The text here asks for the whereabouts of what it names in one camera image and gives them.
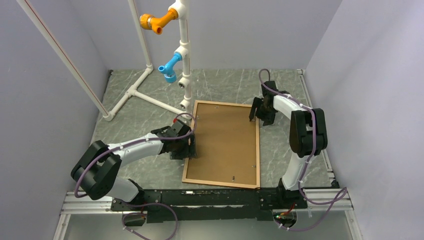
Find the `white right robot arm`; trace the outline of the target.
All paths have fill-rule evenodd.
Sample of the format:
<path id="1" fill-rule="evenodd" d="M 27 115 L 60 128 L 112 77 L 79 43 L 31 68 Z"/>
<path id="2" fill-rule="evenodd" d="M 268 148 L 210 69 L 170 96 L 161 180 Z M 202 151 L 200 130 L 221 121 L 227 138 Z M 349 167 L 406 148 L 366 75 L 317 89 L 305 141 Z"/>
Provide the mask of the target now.
<path id="1" fill-rule="evenodd" d="M 272 125 L 276 113 L 290 120 L 289 146 L 291 159 L 279 184 L 283 187 L 275 194 L 276 203 L 287 208 L 295 201 L 310 162 L 327 148 L 328 137 L 325 114 L 321 108 L 310 108 L 300 103 L 286 91 L 278 91 L 276 83 L 268 80 L 261 83 L 262 97 L 255 97 L 249 120 L 257 118 L 263 126 Z"/>

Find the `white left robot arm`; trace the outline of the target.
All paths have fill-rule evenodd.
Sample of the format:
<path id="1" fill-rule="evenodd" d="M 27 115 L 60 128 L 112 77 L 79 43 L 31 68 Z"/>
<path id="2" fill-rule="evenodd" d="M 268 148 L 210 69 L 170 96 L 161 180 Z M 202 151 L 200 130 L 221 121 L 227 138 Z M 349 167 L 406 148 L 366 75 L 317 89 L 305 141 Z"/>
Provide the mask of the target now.
<path id="1" fill-rule="evenodd" d="M 174 119 L 171 126 L 154 129 L 133 140 L 111 144 L 97 140 L 70 172 L 76 182 L 75 189 L 85 192 L 74 195 L 92 200 L 112 197 L 122 200 L 129 209 L 137 210 L 144 203 L 145 191 L 134 180 L 119 177 L 119 170 L 143 158 L 166 153 L 172 160 L 196 157 L 194 130 L 179 119 Z"/>

